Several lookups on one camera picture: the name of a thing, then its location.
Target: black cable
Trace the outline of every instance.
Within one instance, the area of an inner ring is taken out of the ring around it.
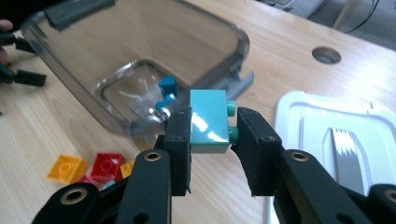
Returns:
[[[353,28],[352,30],[346,32],[346,34],[349,34],[349,33],[353,32],[353,31],[359,29],[361,26],[363,26],[364,23],[366,23],[368,20],[370,20],[371,16],[373,16],[373,13],[374,13],[374,11],[376,9],[376,6],[378,5],[378,2],[379,2],[379,0],[376,1],[375,6],[373,7],[373,10],[371,11],[370,15],[368,15],[367,18],[364,21],[362,21],[359,25],[357,25],[355,28]]]

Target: teal lego brick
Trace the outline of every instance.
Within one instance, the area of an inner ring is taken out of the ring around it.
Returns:
[[[230,145],[226,92],[191,90],[191,152],[225,153]]]

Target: screw hole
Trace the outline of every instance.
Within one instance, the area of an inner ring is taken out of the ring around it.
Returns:
[[[312,56],[321,63],[335,64],[341,61],[341,55],[337,50],[327,47],[317,47],[312,50]]]
[[[347,215],[344,215],[344,214],[337,214],[336,217],[341,223],[344,223],[344,224],[353,224],[353,223],[355,223],[351,217],[349,217]]]
[[[296,161],[308,161],[308,157],[301,152],[293,152],[291,153],[291,157],[294,158]]]
[[[149,215],[147,213],[139,213],[134,216],[135,224],[144,224],[149,221]]]
[[[64,205],[71,205],[81,202],[88,194],[84,188],[75,188],[68,190],[61,198],[61,203]]]
[[[396,203],[396,190],[395,189],[387,189],[385,190],[385,196],[392,202]]]
[[[156,153],[156,152],[152,152],[149,153],[145,156],[145,160],[146,161],[157,161],[161,158],[161,154]]]

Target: light blue lego brick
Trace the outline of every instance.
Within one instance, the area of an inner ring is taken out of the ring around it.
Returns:
[[[230,145],[225,91],[191,90],[191,152],[224,153]]]
[[[163,77],[158,86],[161,88],[163,96],[173,94],[177,97],[177,83],[175,77]]]
[[[116,181],[111,179],[107,183],[105,183],[105,185],[102,187],[102,189],[107,189],[108,187],[112,186],[115,183],[116,183]]]

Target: white plastic tray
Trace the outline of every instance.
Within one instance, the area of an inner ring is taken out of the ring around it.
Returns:
[[[302,91],[282,96],[276,110],[275,130],[283,147],[311,153],[334,179],[331,129],[353,132],[365,195],[373,184],[396,184],[395,127],[395,113],[382,105],[354,104]],[[274,211],[267,215],[273,217]]]

